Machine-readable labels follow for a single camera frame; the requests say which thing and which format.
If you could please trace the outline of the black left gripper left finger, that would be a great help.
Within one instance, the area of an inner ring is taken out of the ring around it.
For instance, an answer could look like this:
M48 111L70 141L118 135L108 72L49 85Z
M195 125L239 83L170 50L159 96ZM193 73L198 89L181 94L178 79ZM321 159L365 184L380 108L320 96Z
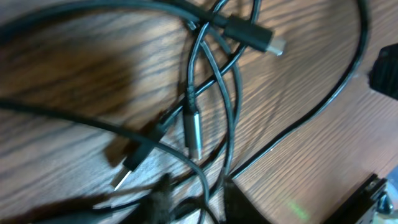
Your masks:
M139 206L125 217L121 224L161 224L172 219L172 178L164 174L151 192L140 199Z

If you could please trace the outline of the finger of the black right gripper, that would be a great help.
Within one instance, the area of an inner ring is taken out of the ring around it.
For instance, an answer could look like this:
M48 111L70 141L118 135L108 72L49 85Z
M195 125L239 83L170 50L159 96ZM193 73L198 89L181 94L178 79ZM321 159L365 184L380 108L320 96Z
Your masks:
M397 44L383 47L369 73L369 87L397 99Z

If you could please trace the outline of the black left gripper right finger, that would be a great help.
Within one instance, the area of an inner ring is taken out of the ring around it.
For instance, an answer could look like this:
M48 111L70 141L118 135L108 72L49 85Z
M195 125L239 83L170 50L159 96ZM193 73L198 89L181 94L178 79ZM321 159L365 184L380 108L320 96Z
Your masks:
M225 224L271 224L231 178L224 180Z

